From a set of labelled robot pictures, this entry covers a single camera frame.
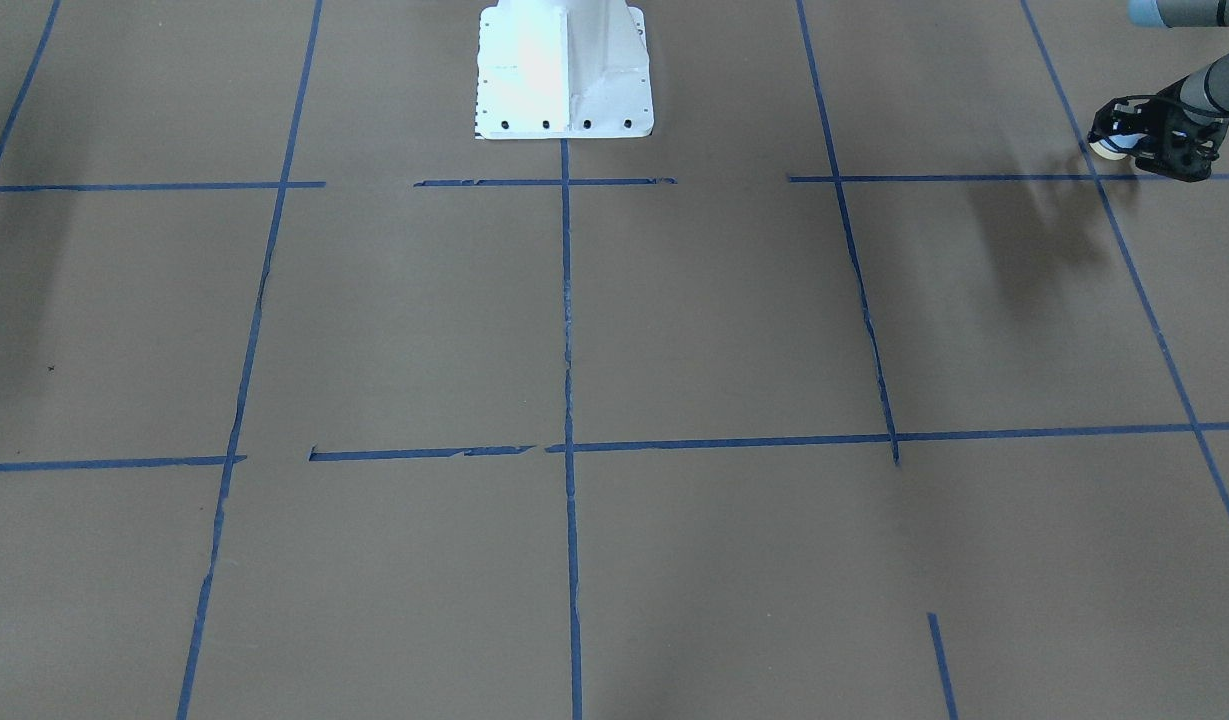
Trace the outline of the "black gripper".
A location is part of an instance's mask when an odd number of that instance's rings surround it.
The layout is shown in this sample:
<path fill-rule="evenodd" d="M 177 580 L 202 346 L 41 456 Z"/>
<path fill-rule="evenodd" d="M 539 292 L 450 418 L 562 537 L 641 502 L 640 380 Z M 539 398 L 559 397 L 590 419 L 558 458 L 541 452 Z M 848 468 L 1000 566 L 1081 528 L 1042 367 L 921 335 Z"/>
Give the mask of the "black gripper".
<path fill-rule="evenodd" d="M 1225 138 L 1227 119 L 1196 122 L 1186 111 L 1168 111 L 1159 129 L 1154 173 L 1186 183 L 1207 181 Z"/>

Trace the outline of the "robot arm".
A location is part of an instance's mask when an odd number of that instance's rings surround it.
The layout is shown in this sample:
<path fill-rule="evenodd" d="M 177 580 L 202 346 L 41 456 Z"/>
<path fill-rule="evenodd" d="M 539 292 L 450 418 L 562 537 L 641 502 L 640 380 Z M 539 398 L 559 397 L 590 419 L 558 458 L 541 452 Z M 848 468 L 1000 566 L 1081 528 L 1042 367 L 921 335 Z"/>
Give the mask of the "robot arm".
<path fill-rule="evenodd" d="M 1129 1 L 1136 26 L 1159 33 L 1229 36 L 1229 1 Z M 1211 178 L 1229 131 L 1229 47 L 1141 100 L 1136 170 L 1196 183 Z"/>

